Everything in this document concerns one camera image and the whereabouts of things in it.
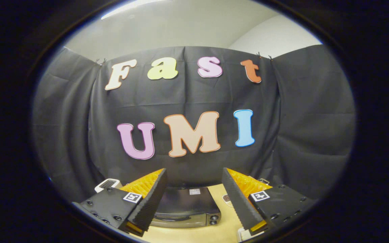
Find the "white object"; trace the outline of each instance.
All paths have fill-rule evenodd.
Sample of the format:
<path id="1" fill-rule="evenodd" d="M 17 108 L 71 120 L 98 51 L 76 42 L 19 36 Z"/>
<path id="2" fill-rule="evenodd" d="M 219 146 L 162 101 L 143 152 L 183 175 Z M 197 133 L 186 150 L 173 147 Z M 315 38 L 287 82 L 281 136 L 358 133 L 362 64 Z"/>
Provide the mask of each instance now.
<path id="1" fill-rule="evenodd" d="M 200 194 L 200 193 L 201 193 L 201 190 L 199 188 L 190 189 L 190 195 L 196 195 L 196 194 Z"/>
<path id="2" fill-rule="evenodd" d="M 121 185 L 121 182 L 117 179 L 106 179 L 104 181 L 102 181 L 99 185 L 96 186 L 96 188 L 94 188 L 94 190 L 99 193 L 101 191 L 103 191 L 103 189 L 105 188 L 108 188 L 108 187 L 113 187 L 113 188 L 122 188 L 122 185 Z"/>
<path id="3" fill-rule="evenodd" d="M 250 235 L 250 232 L 249 230 L 244 230 L 244 228 L 240 228 L 238 229 L 238 234 L 237 234 L 237 237 L 238 237 L 238 242 L 242 242 L 244 240 L 248 240 L 250 238 L 253 238 L 253 237 L 256 237 L 260 234 L 264 233 L 264 231 L 260 232 L 259 234 L 255 234 L 255 235 Z"/>

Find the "black curtain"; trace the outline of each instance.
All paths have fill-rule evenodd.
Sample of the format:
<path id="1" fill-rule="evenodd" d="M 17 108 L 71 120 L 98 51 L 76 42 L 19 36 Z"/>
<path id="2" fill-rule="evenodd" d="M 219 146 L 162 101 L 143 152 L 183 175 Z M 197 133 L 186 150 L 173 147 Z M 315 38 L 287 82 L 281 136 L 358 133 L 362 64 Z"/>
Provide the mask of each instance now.
<path id="1" fill-rule="evenodd" d="M 177 60 L 173 79 L 150 80 L 151 63 Z M 202 78 L 200 57 L 217 57 L 223 74 Z M 105 90 L 112 65 L 136 59 L 121 87 Z M 259 66 L 261 83 L 251 82 L 241 61 Z M 237 147 L 233 112 L 253 111 L 255 143 Z M 214 152 L 170 157 L 171 140 L 164 117 L 184 115 L 195 128 L 203 112 L 216 111 Z M 136 160 L 125 153 L 118 124 L 130 123 L 134 146 L 144 147 L 137 124 L 155 124 L 155 154 Z M 220 183 L 228 167 L 272 183 L 286 183 L 318 198 L 340 175 L 355 129 L 355 109 L 346 77 L 323 45 L 273 60 L 240 51 L 207 47 L 146 50 L 109 60 L 102 66 L 64 48 L 46 70 L 34 102 L 34 141 L 39 158 L 63 195 L 83 201 L 104 178 L 129 183 L 160 168 L 170 186 Z"/>

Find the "table surface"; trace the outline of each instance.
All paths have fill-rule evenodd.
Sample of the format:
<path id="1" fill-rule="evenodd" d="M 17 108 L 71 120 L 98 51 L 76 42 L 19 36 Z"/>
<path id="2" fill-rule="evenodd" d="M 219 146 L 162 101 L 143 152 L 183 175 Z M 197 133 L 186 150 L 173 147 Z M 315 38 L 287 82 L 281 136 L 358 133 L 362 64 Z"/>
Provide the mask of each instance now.
<path id="1" fill-rule="evenodd" d="M 223 195 L 227 194 L 223 184 L 208 186 L 208 189 L 221 212 L 218 224 L 183 229 L 150 226 L 143 237 L 131 235 L 151 243 L 237 243 L 238 229 L 242 228 L 242 224 L 233 207 L 228 206 L 222 199 Z"/>

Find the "letter i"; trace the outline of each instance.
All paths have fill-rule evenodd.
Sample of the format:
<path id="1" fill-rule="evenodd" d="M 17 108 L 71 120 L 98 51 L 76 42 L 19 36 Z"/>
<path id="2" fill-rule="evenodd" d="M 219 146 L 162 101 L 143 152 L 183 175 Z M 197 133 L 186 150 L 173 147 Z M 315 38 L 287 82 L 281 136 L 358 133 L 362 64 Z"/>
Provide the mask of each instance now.
<path id="1" fill-rule="evenodd" d="M 233 116 L 238 120 L 238 141 L 235 145 L 238 147 L 245 147 L 255 143 L 255 139 L 252 137 L 252 110 L 237 110 L 233 113 Z"/>

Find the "orange letter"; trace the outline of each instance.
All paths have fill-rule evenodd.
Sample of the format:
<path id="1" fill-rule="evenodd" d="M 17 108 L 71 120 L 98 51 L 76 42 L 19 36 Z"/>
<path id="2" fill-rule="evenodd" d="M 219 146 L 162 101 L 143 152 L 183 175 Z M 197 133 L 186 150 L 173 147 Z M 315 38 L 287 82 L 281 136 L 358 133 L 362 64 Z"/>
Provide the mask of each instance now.
<path id="1" fill-rule="evenodd" d="M 172 150 L 169 152 L 169 156 L 180 157 L 187 154 L 187 151 L 182 148 L 182 141 L 192 154 L 198 149 L 201 139 L 202 146 L 199 148 L 201 152 L 206 153 L 219 150 L 220 144 L 217 142 L 216 129 L 218 117 L 218 112 L 202 113 L 194 130 L 183 115 L 165 117 L 164 123 L 169 125 L 172 142 Z"/>
<path id="2" fill-rule="evenodd" d="M 254 65 L 252 60 L 245 60 L 241 62 L 241 65 L 245 67 L 245 73 L 247 74 L 247 78 L 253 83 L 260 83 L 262 81 L 261 77 L 256 75 L 255 70 L 259 70 L 258 65 Z"/>

